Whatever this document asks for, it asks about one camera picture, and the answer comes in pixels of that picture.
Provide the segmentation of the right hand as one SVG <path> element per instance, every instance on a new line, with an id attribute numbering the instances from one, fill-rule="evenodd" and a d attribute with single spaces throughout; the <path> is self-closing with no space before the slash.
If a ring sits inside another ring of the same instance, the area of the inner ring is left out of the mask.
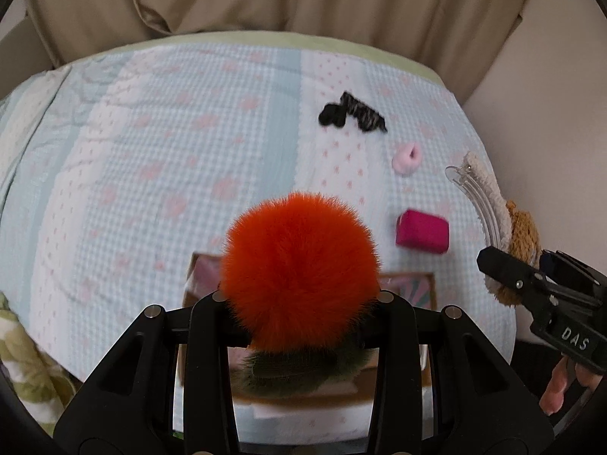
<path id="1" fill-rule="evenodd" d="M 539 400 L 541 410 L 546 415 L 552 415 L 561 410 L 565 392 L 573 382 L 571 374 L 574 374 L 581 386 L 591 391 L 594 391 L 603 379 L 602 376 L 594 374 L 584 365 L 579 365 L 568 356 L 563 356 L 552 370 L 552 377 Z"/>

